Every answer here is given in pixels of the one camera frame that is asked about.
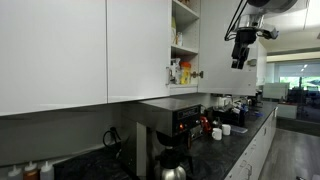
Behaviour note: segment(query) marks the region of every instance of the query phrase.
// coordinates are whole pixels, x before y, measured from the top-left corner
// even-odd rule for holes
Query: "stainless steel appliance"
[[[160,167],[164,160],[156,157],[162,153],[179,153],[174,147],[183,143],[190,129],[201,124],[200,108],[200,104],[173,98],[125,103],[121,119],[129,138],[124,143],[122,161],[140,177],[157,178],[156,169],[165,172],[166,168]],[[182,172],[178,171],[179,166],[169,169]]]

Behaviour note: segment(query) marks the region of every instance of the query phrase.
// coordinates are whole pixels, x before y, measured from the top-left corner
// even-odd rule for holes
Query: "cup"
[[[222,139],[222,130],[219,128],[213,128],[212,137],[215,140],[218,140],[218,141],[221,140]]]
[[[230,131],[231,131],[231,126],[228,124],[223,124],[222,125],[222,134],[229,136],[230,135]]]

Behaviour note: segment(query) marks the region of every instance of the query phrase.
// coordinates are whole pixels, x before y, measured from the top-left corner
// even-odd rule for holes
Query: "kettle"
[[[161,180],[186,180],[186,171],[180,163],[188,158],[191,173],[193,173],[192,157],[185,155],[172,147],[166,147],[161,155],[156,159],[160,160],[160,179]]]

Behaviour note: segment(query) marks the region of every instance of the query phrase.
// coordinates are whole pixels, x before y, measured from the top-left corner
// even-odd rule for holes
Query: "condiment bottle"
[[[41,167],[40,179],[54,180],[54,169],[52,164],[48,164],[48,161],[46,161],[46,164]]]
[[[16,166],[13,166],[13,170],[8,172],[8,180],[22,180],[21,169],[17,169]]]
[[[29,165],[24,167],[23,180],[39,180],[39,170],[37,164],[32,164],[30,161]]]

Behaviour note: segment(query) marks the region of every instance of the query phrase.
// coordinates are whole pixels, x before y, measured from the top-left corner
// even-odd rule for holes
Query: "counter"
[[[213,140],[211,136],[204,136],[193,141],[188,153],[194,159],[195,175],[192,176],[190,168],[185,165],[187,163],[183,163],[187,174],[192,176],[192,179],[225,179],[276,107],[277,103],[263,102],[262,108],[249,108],[249,115],[245,120],[245,128],[248,131],[244,134],[232,132],[230,136],[223,136],[221,141]],[[263,116],[255,117],[252,115],[254,111],[261,112]]]

